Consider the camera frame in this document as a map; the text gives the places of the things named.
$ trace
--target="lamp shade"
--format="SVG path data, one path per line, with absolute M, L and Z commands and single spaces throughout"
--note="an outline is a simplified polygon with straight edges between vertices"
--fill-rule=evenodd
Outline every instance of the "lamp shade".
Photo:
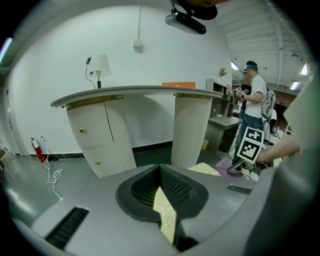
M 100 77 L 107 77 L 111 74 L 112 72 L 107 55 L 101 53 L 91 57 L 86 73 L 88 77 L 97 78 L 98 75 Z

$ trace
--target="reception desk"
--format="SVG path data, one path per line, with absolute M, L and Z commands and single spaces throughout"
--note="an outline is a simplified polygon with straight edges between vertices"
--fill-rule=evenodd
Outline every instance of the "reception desk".
M 175 97 L 171 163 L 181 168 L 194 166 L 212 98 L 222 98 L 222 93 L 158 85 L 108 87 L 74 93 L 51 103 L 52 107 L 66 108 L 74 137 L 96 175 L 101 178 L 137 167 L 126 122 L 127 95 Z

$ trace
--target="gray floor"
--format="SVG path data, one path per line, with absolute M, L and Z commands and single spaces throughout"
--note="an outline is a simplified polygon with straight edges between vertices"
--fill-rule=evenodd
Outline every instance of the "gray floor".
M 171 164 L 172 147 L 163 147 L 134 154 L 138 167 L 150 164 Z M 212 167 L 225 156 L 214 155 L 211 151 L 201 151 L 197 163 L 206 163 Z M 63 169 L 61 178 L 55 185 L 56 192 L 61 197 L 78 190 L 82 186 L 97 179 L 84 158 L 60 159 L 50 162 L 51 179 L 55 170 Z M 52 184 L 47 184 L 48 171 L 37 158 L 26 156 L 16 157 L 5 168 L 3 180 L 10 203 L 10 214 L 13 218 L 22 220 L 30 226 L 46 209 L 59 202 L 53 191 Z

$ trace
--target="red fire extinguisher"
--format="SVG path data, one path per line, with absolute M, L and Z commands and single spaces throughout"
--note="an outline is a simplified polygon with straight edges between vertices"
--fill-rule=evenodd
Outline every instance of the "red fire extinguisher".
M 41 150 L 41 148 L 35 138 L 31 138 L 31 144 L 32 144 L 32 147 L 33 147 L 36 155 L 38 156 L 39 160 L 41 161 L 41 163 L 46 161 L 46 157 L 45 157 L 44 153 L 42 152 L 42 150 Z

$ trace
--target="backpack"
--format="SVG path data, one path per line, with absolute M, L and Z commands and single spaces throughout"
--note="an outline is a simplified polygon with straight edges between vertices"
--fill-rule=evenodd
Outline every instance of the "backpack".
M 265 86 L 266 86 L 267 93 L 266 93 L 266 96 L 264 97 L 263 102 L 261 103 L 261 107 L 262 107 L 261 112 L 264 118 L 270 120 L 272 116 L 272 111 L 277 101 L 277 96 L 273 90 L 269 90 L 267 83 L 265 83 Z

